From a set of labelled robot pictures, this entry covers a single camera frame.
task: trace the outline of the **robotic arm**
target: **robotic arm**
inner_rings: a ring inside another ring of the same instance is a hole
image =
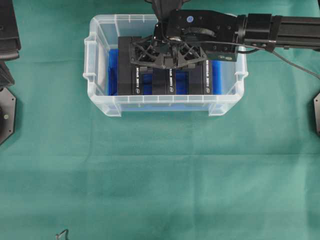
[[[320,51],[320,18],[271,14],[232,16],[210,10],[180,10],[189,0],[145,0],[158,18],[154,33],[130,45],[131,63],[179,69],[205,60],[237,60],[238,53],[275,48]],[[239,46],[253,48],[240,51]]]

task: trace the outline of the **clear plastic bin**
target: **clear plastic bin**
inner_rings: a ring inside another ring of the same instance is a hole
[[[244,95],[244,79],[248,76],[244,54],[238,55],[237,62],[221,62],[219,95],[108,95],[110,49],[118,48],[119,36],[150,35],[156,23],[153,14],[98,15],[91,20],[89,37],[84,40],[83,73],[91,101],[109,117],[121,117],[125,111],[208,111],[209,116],[224,115]]]

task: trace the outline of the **blue foam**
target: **blue foam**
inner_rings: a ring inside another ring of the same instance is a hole
[[[118,49],[111,49],[109,52],[109,66],[108,66],[108,86],[107,94],[109,96],[117,95],[118,82]],[[221,62],[211,61],[212,64],[212,94],[222,94],[221,81]],[[183,70],[176,71],[176,94],[188,94],[188,73]],[[143,77],[143,94],[152,95],[152,74],[145,74]]]

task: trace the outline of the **blue dot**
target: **blue dot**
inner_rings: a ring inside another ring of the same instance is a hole
[[[188,17],[186,18],[186,21],[187,21],[188,23],[192,23],[192,22],[194,21],[194,17],[193,17],[193,16],[188,16]]]

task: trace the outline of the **green tablecloth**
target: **green tablecloth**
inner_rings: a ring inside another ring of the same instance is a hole
[[[8,63],[16,133],[0,146],[0,239],[320,238],[320,81],[266,52],[243,99],[207,112],[109,118],[87,96],[84,38],[99,14],[142,0],[15,0],[22,50]],[[191,9],[320,17],[316,0],[193,0]],[[279,50],[320,72],[320,55]]]

